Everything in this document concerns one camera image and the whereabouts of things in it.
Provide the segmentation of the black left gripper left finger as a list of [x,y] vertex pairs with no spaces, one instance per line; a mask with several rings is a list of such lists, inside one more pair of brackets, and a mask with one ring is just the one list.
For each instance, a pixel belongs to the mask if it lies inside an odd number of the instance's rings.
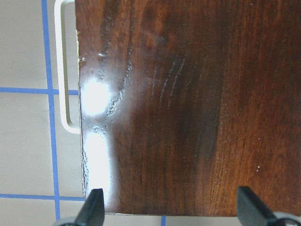
[[103,225],[104,196],[101,188],[91,190],[74,223],[76,226]]

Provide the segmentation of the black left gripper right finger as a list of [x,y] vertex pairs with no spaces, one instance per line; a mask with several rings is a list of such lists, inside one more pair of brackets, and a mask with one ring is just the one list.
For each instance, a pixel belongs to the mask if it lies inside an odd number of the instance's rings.
[[247,186],[237,189],[237,218],[243,226],[274,226],[277,217]]

